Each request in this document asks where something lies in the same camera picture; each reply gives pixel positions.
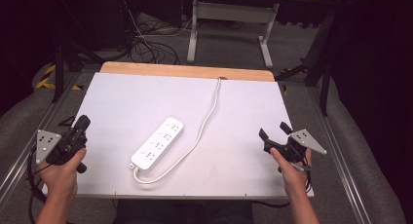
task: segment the black controller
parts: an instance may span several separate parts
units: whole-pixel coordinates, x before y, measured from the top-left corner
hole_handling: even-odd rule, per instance
[[[82,115],[74,128],[70,128],[68,132],[62,134],[61,141],[58,142],[57,146],[46,158],[46,162],[61,166],[72,159],[77,151],[86,148],[86,142],[88,141],[86,139],[86,129],[90,123],[91,120],[86,115]],[[76,170],[83,173],[86,169],[87,167],[81,163]]]
[[[291,134],[292,129],[285,123],[280,124],[280,128],[286,133]],[[270,153],[271,148],[277,149],[282,156],[291,163],[299,163],[304,160],[306,156],[306,147],[301,146],[297,143],[291,136],[288,138],[286,144],[278,144],[273,140],[269,139],[268,135],[264,130],[260,129],[259,136],[264,141],[264,151]]]

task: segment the white cable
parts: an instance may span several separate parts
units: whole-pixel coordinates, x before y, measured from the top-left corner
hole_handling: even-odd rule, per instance
[[[203,131],[204,131],[204,126],[207,122],[207,119],[209,118],[209,116],[212,114],[213,110],[215,109],[216,106],[216,102],[218,99],[218,91],[219,91],[219,87],[221,86],[221,78],[218,78],[218,83],[216,85],[216,89],[215,89],[215,95],[214,95],[214,102],[212,105],[212,108],[209,110],[209,113],[206,115],[203,124],[201,125],[201,129],[198,133],[198,137],[197,140],[195,141],[194,145],[192,146],[191,149],[188,150],[188,152],[186,152],[178,161],[176,161],[175,164],[173,164],[167,171],[165,171],[161,176],[159,176],[156,179],[150,180],[150,181],[142,181],[139,178],[137,178],[137,173],[139,172],[139,168],[136,167],[133,170],[133,177],[134,179],[139,182],[139,183],[143,183],[143,184],[150,184],[150,183],[154,183],[158,180],[160,180],[161,178],[163,178],[165,175],[167,175],[176,165],[178,165],[186,156],[188,156],[188,154],[190,154],[192,152],[192,150],[195,149],[195,147],[197,147],[198,143],[200,142],[201,136],[203,135]]]

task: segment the metal bracket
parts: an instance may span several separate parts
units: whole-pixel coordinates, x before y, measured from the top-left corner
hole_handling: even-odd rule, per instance
[[[327,151],[319,145],[319,143],[313,138],[312,135],[310,135],[309,132],[307,132],[307,130],[293,132],[290,136],[303,147],[313,149],[314,151],[324,155],[327,154]]]
[[[61,140],[61,135],[49,131],[37,131],[36,164],[39,165]]]
[[[294,163],[289,163],[289,164],[292,165],[294,168],[296,168],[296,169],[298,169],[298,170],[300,170],[300,171],[303,171],[303,172],[311,171],[311,166],[298,166],[298,165],[296,165],[296,164],[294,164]]]

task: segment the black cable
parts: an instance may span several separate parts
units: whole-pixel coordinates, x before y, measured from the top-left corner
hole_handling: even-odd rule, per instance
[[[309,166],[306,156],[304,156],[302,164],[303,164],[304,167]],[[311,181],[311,171],[309,169],[307,169],[306,172],[307,172],[306,192],[308,193],[312,189],[313,185],[312,185],[312,181]]]
[[[46,168],[49,168],[52,164],[48,164],[47,166],[40,168],[39,170],[35,171],[32,175],[32,177],[34,178],[34,175],[36,175],[37,173],[39,173],[40,171],[43,171]]]
[[[36,152],[36,145],[34,145],[29,153],[29,156],[27,158],[27,179],[30,184],[30,190],[32,195],[37,198],[39,201],[42,203],[46,202],[46,196],[43,194],[43,192],[39,189],[38,185],[34,184],[34,174],[32,170],[32,159],[34,156],[34,153]]]
[[[36,183],[36,187],[39,186],[40,182],[42,181],[42,179],[39,179]],[[32,224],[36,223],[36,220],[34,220],[33,217],[33,200],[34,200],[34,195],[33,193],[30,195],[30,200],[28,201],[28,218],[30,219],[30,222]]]
[[[134,48],[135,52],[136,52],[138,55],[141,56],[142,61],[143,61],[144,63],[149,63],[149,62],[152,62],[152,61],[154,61],[154,63],[157,63],[157,57],[155,56],[155,53],[156,53],[156,52],[154,52],[153,48],[148,44],[148,42],[146,42],[146,41],[143,41],[143,42],[142,42],[142,40],[139,39],[139,38],[136,38],[135,40],[136,40],[136,42],[134,42],[131,47]],[[143,52],[143,51],[141,50],[139,44],[143,44],[143,45],[148,49],[148,51],[144,51],[144,52]],[[146,54],[148,54],[148,53],[150,53],[150,54],[152,55],[152,57],[151,57],[150,60],[146,61],[146,60],[144,59],[143,55],[146,55]]]
[[[169,28],[173,29],[172,32],[169,33],[159,33],[158,30],[164,29],[164,28]],[[144,35],[172,35],[184,28],[176,27],[174,25],[171,25],[169,23],[157,21],[157,20],[147,20],[144,22],[141,22],[138,25],[138,28],[140,29],[140,32]]]
[[[171,53],[171,52],[168,52],[168,51],[166,51],[166,50],[163,50],[163,49],[161,49],[161,48],[159,48],[159,47],[155,47],[155,48],[157,48],[158,50],[161,50],[161,51],[163,51],[163,52],[165,52],[165,53],[168,53],[168,54],[170,54],[170,55],[175,56],[175,62],[174,62],[173,64],[174,64],[174,65],[176,65],[176,64],[180,65],[180,60],[179,60],[178,54],[176,53],[176,51],[175,51],[172,47],[170,47],[170,46],[168,46],[168,45],[165,45],[165,44],[162,44],[162,43],[156,43],[156,42],[151,42],[151,44],[164,46],[164,47],[167,47],[167,48],[169,48],[170,50],[172,50],[172,53]]]
[[[118,205],[116,204],[115,199],[112,199],[112,205],[113,207],[115,207],[115,209],[118,209]]]
[[[150,60],[145,61],[145,58],[143,57],[145,54],[147,54],[147,53],[149,53],[149,52],[143,53],[143,52],[142,52],[142,49],[141,49],[140,46],[139,46],[139,43],[135,43],[133,46],[134,46],[134,51],[135,51],[135,53],[140,56],[140,58],[142,59],[142,62],[143,62],[143,63],[149,63]],[[133,59],[132,52],[130,53],[130,58],[131,58],[131,60],[132,60],[133,62],[138,62],[137,60],[134,60],[134,59]]]
[[[278,205],[278,204],[269,204],[269,203],[265,203],[265,202],[260,202],[260,201],[252,201],[253,204],[260,204],[260,205],[265,205],[268,207],[274,207],[274,208],[283,208],[283,207],[287,207],[289,206],[289,203],[287,204],[283,204],[283,205]]]

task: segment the white power strip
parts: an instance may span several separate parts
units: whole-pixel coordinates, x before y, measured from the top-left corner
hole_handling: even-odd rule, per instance
[[[174,118],[167,118],[155,132],[131,156],[130,168],[140,170],[152,168],[183,132],[183,124]]]

